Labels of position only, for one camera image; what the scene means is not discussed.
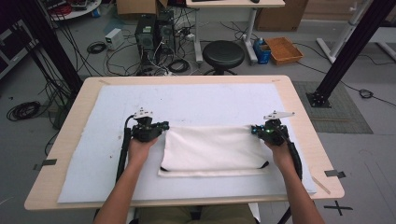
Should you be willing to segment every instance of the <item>black stool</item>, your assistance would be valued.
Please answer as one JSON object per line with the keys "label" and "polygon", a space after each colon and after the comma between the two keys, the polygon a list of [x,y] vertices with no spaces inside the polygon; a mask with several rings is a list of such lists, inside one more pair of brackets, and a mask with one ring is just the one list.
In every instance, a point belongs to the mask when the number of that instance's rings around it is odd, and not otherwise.
{"label": "black stool", "polygon": [[224,75],[224,71],[236,75],[229,69],[235,68],[245,59],[245,52],[237,44],[231,41],[218,40],[206,45],[202,52],[204,60],[213,69],[204,73],[204,76],[214,72],[213,75]]}

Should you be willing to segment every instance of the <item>wooden table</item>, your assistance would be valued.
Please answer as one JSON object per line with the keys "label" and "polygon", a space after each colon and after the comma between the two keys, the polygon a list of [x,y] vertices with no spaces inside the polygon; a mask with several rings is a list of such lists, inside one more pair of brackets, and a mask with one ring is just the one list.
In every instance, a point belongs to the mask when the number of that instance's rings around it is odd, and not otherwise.
{"label": "wooden table", "polygon": [[[43,166],[25,202],[28,210],[66,208],[97,208],[103,203],[57,203],[64,184],[67,168],[81,133],[91,114],[98,92],[105,85],[167,85],[214,83],[273,83],[286,111],[299,116],[290,123],[303,150],[306,163],[316,183],[318,192],[312,199],[337,199],[344,196],[344,189],[336,176],[327,177],[324,171],[332,170],[332,164],[320,143],[309,117],[290,81],[286,76],[238,76],[238,77],[91,77],[88,78],[69,115],[64,122],[47,160],[56,159],[55,165]],[[161,200],[131,203],[131,206],[158,206],[174,204],[256,203],[286,201],[285,196],[238,197],[220,199]]]}
{"label": "wooden table", "polygon": [[[247,55],[250,64],[257,63],[257,56],[254,53],[250,42],[253,31],[254,21],[256,19],[257,8],[260,7],[283,7],[283,0],[261,0],[259,3],[252,3],[250,0],[224,0],[224,1],[207,1],[192,2],[187,0],[188,7],[196,8],[195,10],[195,60],[198,63],[203,62],[199,23],[202,21],[248,21],[246,34],[243,35],[243,42],[247,49]],[[249,15],[246,15],[247,9],[250,9]]]}

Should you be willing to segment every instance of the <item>white towel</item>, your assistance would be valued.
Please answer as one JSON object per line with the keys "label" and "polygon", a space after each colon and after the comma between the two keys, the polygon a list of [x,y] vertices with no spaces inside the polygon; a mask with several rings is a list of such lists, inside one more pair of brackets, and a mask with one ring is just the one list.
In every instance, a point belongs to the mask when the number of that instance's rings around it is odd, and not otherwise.
{"label": "white towel", "polygon": [[262,175],[268,164],[250,126],[171,127],[160,176]]}

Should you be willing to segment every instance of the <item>orange basket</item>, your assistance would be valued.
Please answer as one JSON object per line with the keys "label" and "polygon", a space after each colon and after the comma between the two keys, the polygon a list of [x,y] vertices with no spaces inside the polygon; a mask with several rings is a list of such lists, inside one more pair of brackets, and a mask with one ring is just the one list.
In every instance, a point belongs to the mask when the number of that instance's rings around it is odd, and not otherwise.
{"label": "orange basket", "polygon": [[304,56],[286,37],[269,38],[264,41],[270,47],[271,59],[276,65],[295,63]]}

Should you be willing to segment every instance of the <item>computer tower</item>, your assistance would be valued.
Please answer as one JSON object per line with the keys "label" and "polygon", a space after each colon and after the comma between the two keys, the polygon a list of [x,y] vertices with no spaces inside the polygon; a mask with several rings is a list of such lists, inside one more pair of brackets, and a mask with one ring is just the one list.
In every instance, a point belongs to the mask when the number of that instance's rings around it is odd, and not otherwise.
{"label": "computer tower", "polygon": [[176,52],[174,11],[161,11],[157,21],[161,40],[163,42],[163,53],[174,54]]}
{"label": "computer tower", "polygon": [[137,22],[136,31],[137,48],[142,64],[157,63],[160,59],[161,39],[159,37],[157,16],[155,14],[143,14]]}

